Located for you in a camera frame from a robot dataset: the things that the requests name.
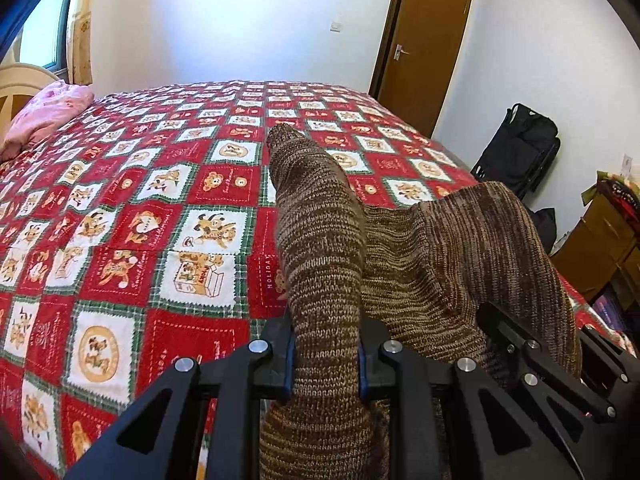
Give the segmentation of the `brown knit sweater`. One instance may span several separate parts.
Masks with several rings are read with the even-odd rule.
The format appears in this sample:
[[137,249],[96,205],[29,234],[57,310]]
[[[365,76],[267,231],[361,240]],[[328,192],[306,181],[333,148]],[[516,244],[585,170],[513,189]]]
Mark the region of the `brown knit sweater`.
[[421,356],[468,356],[506,385],[506,356],[476,322],[490,302],[528,325],[568,374],[580,374],[570,300],[524,205],[503,184],[387,209],[364,204],[337,161],[291,126],[273,127],[266,143],[296,367],[291,400],[262,423],[264,478],[386,477],[388,411],[358,393],[364,316]]

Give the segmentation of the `brown cardboard boxes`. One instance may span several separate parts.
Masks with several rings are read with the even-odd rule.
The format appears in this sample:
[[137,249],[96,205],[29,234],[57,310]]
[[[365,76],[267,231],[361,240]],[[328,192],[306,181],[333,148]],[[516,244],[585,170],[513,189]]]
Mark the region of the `brown cardboard boxes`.
[[598,194],[551,261],[587,302],[614,292],[623,310],[639,303],[639,223]]

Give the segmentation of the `colourful clutter on boxes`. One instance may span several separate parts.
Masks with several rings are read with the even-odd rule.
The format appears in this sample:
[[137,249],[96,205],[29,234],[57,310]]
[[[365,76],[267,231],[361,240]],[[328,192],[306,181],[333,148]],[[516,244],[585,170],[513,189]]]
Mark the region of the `colourful clutter on boxes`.
[[619,174],[598,170],[596,183],[582,192],[582,204],[588,206],[597,195],[604,196],[635,230],[639,229],[638,184]]

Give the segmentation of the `red patchwork bear bedspread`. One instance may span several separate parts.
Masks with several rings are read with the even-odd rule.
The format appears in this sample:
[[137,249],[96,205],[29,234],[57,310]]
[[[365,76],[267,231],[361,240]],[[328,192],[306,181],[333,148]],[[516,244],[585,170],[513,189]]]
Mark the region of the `red patchwork bear bedspread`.
[[[93,102],[1,162],[3,478],[69,479],[178,359],[223,359],[270,318],[292,322],[266,143],[280,124],[316,141],[367,205],[407,208],[483,183],[344,87],[232,80]],[[627,352],[632,419],[604,422],[506,359],[509,382],[497,384],[574,479],[638,477],[639,362]]]

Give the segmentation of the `black suitcase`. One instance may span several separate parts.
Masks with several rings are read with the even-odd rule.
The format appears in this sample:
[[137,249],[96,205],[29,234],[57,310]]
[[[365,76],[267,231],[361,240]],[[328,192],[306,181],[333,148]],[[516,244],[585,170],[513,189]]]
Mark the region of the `black suitcase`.
[[522,103],[506,117],[471,170],[478,182],[499,181],[524,200],[549,171],[561,147],[558,127]]

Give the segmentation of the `pink folded blanket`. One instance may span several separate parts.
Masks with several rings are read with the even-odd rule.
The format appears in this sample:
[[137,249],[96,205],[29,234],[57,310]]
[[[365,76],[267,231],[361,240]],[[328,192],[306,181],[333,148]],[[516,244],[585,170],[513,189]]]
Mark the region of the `pink folded blanket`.
[[94,101],[94,93],[83,84],[51,82],[33,96],[4,129],[1,161],[14,159],[84,112]]

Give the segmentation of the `cream wooden headboard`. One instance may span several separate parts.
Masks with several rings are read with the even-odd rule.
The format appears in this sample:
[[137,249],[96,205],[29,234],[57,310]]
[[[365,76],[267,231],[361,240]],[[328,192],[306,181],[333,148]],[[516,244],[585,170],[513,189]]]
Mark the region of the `cream wooden headboard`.
[[40,66],[25,63],[1,66],[1,136],[6,134],[15,115],[32,97],[56,80],[58,76]]

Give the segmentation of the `beige patterned curtain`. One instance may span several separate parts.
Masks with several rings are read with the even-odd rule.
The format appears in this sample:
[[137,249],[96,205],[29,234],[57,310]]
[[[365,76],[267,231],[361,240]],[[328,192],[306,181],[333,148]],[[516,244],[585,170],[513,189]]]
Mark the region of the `beige patterned curtain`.
[[71,84],[92,84],[91,1],[70,0],[66,25],[67,78]]

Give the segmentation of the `brown wooden door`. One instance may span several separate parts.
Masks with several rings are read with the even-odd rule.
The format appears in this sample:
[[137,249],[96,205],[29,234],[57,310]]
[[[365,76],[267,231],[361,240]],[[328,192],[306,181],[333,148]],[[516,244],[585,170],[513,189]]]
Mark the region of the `brown wooden door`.
[[472,0],[390,0],[369,94],[429,138],[444,105]]

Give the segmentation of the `window with dark frame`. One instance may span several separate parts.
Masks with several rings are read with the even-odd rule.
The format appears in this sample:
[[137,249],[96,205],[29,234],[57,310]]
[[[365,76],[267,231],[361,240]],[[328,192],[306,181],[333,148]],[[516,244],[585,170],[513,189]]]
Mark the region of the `window with dark frame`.
[[70,0],[40,0],[21,33],[16,60],[56,73],[66,69],[66,26]]

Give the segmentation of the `white wall switch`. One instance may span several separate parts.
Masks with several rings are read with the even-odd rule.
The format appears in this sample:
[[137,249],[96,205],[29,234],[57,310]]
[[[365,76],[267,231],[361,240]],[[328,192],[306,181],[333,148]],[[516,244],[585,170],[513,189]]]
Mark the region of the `white wall switch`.
[[331,32],[337,32],[338,34],[343,30],[343,24],[341,22],[332,22],[330,26]]

